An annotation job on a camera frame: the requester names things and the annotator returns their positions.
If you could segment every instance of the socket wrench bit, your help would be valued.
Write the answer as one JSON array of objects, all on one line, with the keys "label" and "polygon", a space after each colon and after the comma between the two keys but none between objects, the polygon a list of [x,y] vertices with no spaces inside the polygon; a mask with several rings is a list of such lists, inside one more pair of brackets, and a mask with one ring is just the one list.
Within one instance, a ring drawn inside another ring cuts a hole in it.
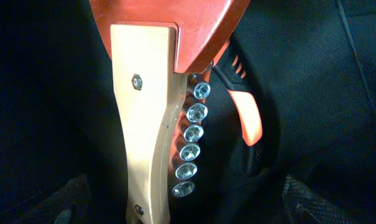
[{"label": "socket wrench bit", "polygon": [[182,111],[188,121],[192,123],[199,123],[204,120],[208,113],[207,106],[192,96],[186,97]]},{"label": "socket wrench bit", "polygon": [[190,181],[185,181],[177,184],[173,190],[172,194],[174,197],[186,197],[192,193],[195,189],[195,184]]},{"label": "socket wrench bit", "polygon": [[196,99],[202,100],[210,95],[210,85],[203,79],[203,76],[194,73],[188,76],[188,92],[192,93]]},{"label": "socket wrench bit", "polygon": [[187,180],[193,177],[198,167],[192,162],[185,162],[179,156],[175,155],[172,159],[173,169],[175,170],[175,177],[180,180]]},{"label": "socket wrench bit", "polygon": [[185,141],[189,143],[198,141],[204,134],[202,126],[191,124],[186,118],[180,120],[178,128],[180,129]]},{"label": "socket wrench bit", "polygon": [[197,143],[186,142],[182,136],[179,136],[175,140],[175,147],[178,150],[180,158],[186,162],[196,159],[200,154],[199,145]]}]

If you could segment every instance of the orange and black grip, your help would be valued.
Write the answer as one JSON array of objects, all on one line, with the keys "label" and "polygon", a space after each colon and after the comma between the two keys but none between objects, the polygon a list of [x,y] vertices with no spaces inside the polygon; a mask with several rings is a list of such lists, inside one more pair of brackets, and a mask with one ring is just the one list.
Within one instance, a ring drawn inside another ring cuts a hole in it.
[{"label": "orange and black grip", "polygon": [[262,122],[247,79],[241,58],[228,40],[214,59],[213,70],[225,84],[237,111],[242,126],[246,149],[242,153],[242,167],[247,175],[257,175],[262,168]]}]

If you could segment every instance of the tool handle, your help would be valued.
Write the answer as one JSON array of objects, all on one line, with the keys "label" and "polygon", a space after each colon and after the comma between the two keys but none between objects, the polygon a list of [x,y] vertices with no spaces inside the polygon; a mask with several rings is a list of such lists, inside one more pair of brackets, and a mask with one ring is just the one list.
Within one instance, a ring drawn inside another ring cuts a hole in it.
[{"label": "tool handle", "polygon": [[214,59],[214,71],[225,84],[237,108],[242,126],[244,150],[242,165],[248,175],[257,175],[262,166],[262,144],[256,144],[262,137],[260,113],[252,94],[241,58],[228,40]]}]

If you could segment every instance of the black and orange handle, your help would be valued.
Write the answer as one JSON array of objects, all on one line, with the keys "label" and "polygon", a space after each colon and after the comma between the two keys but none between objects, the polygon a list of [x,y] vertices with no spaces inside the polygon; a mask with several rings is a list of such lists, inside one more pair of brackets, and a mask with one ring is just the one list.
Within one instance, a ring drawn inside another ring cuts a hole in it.
[{"label": "black and orange handle", "polygon": [[215,57],[213,70],[225,84],[239,113],[247,146],[243,152],[243,169],[247,175],[257,175],[262,167],[262,122],[247,73],[230,40]]}]

